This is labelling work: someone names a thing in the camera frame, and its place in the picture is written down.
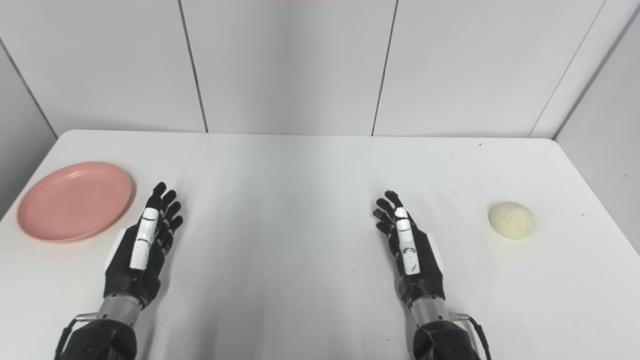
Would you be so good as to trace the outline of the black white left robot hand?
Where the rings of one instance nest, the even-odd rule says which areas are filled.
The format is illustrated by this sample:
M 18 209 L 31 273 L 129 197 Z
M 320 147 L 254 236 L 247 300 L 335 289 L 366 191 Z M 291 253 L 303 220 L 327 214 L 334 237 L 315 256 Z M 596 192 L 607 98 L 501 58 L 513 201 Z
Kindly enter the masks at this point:
M 137 223 L 121 231 L 114 243 L 105 269 L 103 296 L 131 296 L 142 309 L 156 299 L 166 258 L 184 223 L 177 197 L 164 182 L 153 188 Z

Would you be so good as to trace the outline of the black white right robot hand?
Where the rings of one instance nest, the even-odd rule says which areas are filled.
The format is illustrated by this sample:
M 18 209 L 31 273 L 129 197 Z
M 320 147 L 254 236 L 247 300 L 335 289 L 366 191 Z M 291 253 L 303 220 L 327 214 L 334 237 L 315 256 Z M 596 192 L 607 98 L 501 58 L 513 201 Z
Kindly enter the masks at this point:
M 444 277 L 429 235 L 422 231 L 405 209 L 398 194 L 386 190 L 375 201 L 375 227 L 386 237 L 400 281 L 398 296 L 411 309 L 419 299 L 445 300 Z

